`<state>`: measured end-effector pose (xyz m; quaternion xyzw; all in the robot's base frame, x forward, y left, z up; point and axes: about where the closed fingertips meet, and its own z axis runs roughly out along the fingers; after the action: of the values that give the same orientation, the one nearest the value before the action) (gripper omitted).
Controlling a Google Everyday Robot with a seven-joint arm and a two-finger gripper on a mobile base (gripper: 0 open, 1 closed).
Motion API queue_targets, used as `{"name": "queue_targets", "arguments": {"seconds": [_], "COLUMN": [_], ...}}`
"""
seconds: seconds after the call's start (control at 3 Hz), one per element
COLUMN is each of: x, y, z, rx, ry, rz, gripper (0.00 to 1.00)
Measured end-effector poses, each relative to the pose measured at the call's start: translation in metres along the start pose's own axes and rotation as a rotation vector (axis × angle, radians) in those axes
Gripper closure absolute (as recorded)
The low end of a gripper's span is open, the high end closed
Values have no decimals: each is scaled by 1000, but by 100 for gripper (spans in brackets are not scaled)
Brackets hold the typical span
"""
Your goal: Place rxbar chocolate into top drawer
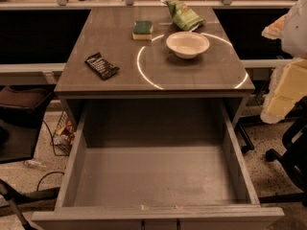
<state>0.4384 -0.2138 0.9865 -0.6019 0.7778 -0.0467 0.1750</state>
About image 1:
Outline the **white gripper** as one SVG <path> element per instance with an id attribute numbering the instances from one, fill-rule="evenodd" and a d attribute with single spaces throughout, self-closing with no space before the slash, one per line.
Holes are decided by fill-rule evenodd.
<path id="1" fill-rule="evenodd" d="M 277 67 L 271 76 L 261 120 L 276 124 L 307 96 L 307 0 L 297 0 L 287 15 L 267 26 L 261 36 L 282 39 L 282 50 L 293 57 L 286 66 Z"/>

